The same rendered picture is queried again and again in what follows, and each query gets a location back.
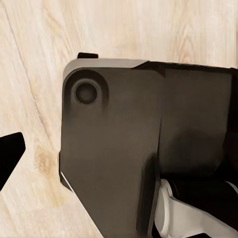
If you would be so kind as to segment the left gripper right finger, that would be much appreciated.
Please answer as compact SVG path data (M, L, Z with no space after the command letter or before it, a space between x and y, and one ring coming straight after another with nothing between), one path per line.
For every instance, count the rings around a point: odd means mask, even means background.
M226 132L222 150L238 172L238 134Z

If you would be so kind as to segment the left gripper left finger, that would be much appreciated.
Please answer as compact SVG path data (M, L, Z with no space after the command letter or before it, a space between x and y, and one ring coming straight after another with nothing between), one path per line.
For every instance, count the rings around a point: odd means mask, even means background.
M0 191L25 151L25 140L21 132L0 137Z

